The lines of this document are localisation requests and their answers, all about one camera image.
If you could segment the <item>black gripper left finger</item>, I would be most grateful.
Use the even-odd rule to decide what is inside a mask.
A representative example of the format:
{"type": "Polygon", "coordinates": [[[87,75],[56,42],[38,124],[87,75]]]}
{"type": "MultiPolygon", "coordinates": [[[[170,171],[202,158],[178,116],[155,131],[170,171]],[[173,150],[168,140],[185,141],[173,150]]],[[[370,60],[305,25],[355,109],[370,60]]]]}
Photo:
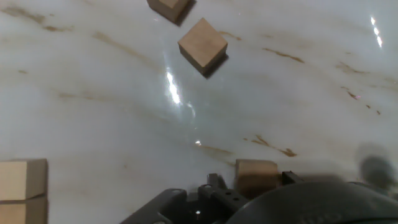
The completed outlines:
{"type": "Polygon", "coordinates": [[[215,200],[228,210],[237,212],[249,200],[226,186],[224,178],[217,173],[207,175],[207,183],[198,188],[198,193],[207,199],[215,200]]]}

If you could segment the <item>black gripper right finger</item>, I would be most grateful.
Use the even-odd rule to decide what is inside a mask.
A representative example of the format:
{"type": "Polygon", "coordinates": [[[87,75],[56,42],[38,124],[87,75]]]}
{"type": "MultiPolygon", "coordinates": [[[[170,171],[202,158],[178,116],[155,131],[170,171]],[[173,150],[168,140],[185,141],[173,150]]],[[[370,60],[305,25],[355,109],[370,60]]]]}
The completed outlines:
{"type": "Polygon", "coordinates": [[[281,183],[283,186],[289,184],[297,184],[303,182],[297,174],[293,173],[292,171],[284,171],[281,174],[281,183]]]}

